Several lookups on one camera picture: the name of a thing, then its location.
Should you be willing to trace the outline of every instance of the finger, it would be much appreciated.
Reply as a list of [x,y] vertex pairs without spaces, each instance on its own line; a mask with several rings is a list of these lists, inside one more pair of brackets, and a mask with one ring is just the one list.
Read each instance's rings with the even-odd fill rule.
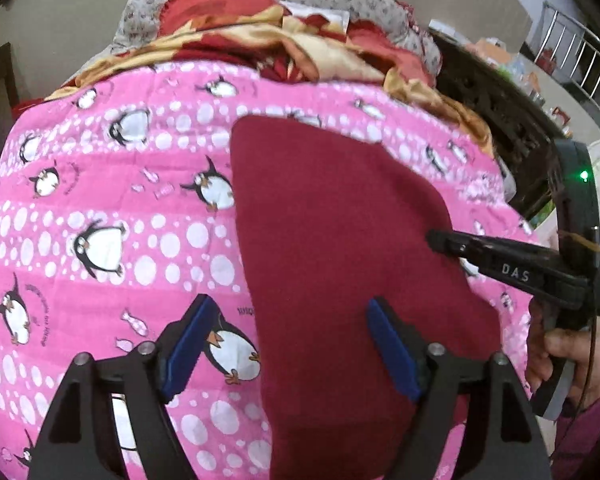
[[578,364],[589,362],[591,345],[590,332],[574,332],[556,328],[544,335],[544,347],[549,354],[556,357],[566,357]]

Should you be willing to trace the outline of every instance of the red fabric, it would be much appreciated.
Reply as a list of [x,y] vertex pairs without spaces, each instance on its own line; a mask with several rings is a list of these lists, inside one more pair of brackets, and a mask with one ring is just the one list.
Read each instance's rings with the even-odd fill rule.
[[271,479],[381,476],[414,409],[370,338],[368,300],[384,296],[458,355],[486,359],[500,348],[496,311],[425,241],[429,228],[450,227],[445,203],[380,144],[295,120],[241,118],[231,162]]
[[393,61],[405,80],[420,79],[428,86],[435,85],[435,79],[427,71],[420,57],[405,48],[395,46],[375,23],[369,20],[352,22],[347,29],[347,35],[353,44],[384,58],[375,58],[372,54],[362,56],[366,62],[379,70],[386,72]]
[[195,17],[253,16],[277,4],[276,0],[169,0],[160,12],[158,37],[173,34]]

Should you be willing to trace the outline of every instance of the metal railing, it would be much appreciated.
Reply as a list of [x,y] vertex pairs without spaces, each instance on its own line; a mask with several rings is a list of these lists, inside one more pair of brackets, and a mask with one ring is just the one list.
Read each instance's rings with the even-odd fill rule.
[[[578,20],[560,12],[549,2],[545,2],[542,9],[542,19],[547,16],[551,16],[551,21],[542,38],[535,62],[538,62],[541,57],[546,58],[546,54],[543,55],[544,50],[550,48],[552,54],[549,63],[555,62],[555,69],[566,75],[600,112],[600,51],[597,48],[600,47],[600,38]],[[600,126],[600,117],[592,115],[592,118]]]

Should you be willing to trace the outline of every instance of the cable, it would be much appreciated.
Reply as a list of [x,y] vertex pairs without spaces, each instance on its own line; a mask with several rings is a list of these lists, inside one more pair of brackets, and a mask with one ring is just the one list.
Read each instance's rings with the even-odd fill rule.
[[591,327],[591,343],[590,343],[590,347],[589,347],[589,364],[587,365],[587,375],[584,379],[584,387],[582,389],[582,395],[580,396],[580,400],[578,401],[578,405],[576,407],[575,414],[571,418],[571,421],[569,422],[567,429],[564,431],[564,434],[563,434],[562,438],[560,439],[560,442],[556,443],[554,452],[552,452],[551,455],[549,456],[549,460],[552,460],[554,458],[554,455],[556,455],[556,453],[558,453],[558,451],[560,450],[560,446],[562,445],[562,443],[566,439],[567,435],[569,434],[569,430],[573,426],[573,423],[576,421],[576,419],[578,418],[580,413],[583,412],[582,407],[584,406],[584,401],[585,401],[585,398],[587,397],[587,390],[589,389],[589,383],[591,381],[591,374],[593,371],[593,359],[595,359],[595,357],[596,357],[596,335],[598,332],[598,330],[597,330],[597,328],[598,328],[598,312],[594,309],[593,314],[594,315],[593,315],[592,327]]

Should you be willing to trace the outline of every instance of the metal screw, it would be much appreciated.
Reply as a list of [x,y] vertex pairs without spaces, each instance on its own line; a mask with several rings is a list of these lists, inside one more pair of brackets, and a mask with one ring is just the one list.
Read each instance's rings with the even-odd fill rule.
[[153,341],[144,341],[138,345],[138,351],[140,355],[152,354],[155,350],[155,343]]
[[429,353],[431,355],[435,355],[435,356],[444,355],[444,353],[446,352],[445,347],[443,347],[440,343],[431,343],[427,347],[427,350],[429,350]]
[[74,357],[74,363],[76,363],[78,366],[82,366],[87,364],[90,358],[91,354],[88,352],[80,352],[76,357]]
[[496,352],[493,356],[493,360],[496,361],[496,364],[499,364],[501,366],[504,366],[505,364],[509,363],[509,358],[502,352]]

